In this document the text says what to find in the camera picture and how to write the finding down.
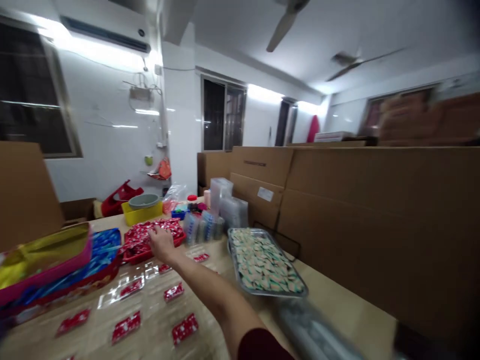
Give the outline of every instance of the air conditioner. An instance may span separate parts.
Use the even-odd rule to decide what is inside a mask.
[[[61,23],[70,32],[150,52],[150,29],[143,14],[109,0],[60,0],[56,5]]]

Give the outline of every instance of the white label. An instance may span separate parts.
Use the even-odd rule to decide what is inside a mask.
[[[272,198],[274,197],[274,192],[260,186],[260,188],[258,189],[257,196],[259,198],[262,198],[263,200],[267,200],[268,202],[271,202]]]

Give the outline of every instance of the red plastic stool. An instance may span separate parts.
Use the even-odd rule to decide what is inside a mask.
[[[101,213],[105,218],[122,214],[122,203],[144,193],[144,190],[141,187],[134,189],[128,186],[127,184],[129,182],[130,179],[125,181],[122,186],[115,190],[109,197],[105,199],[104,202],[101,203]],[[120,200],[114,199],[115,195],[118,195]]]

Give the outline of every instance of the hand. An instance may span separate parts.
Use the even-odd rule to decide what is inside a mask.
[[[155,225],[154,228],[148,229],[148,235],[150,235],[150,247],[153,255],[161,262],[171,266],[177,252],[170,230]]]

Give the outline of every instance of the blue container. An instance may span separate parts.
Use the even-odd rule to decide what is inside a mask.
[[[171,212],[171,217],[172,218],[180,218],[180,220],[183,220],[183,219],[185,219],[185,214],[186,213],[187,213],[186,211],[175,210],[175,211]]]

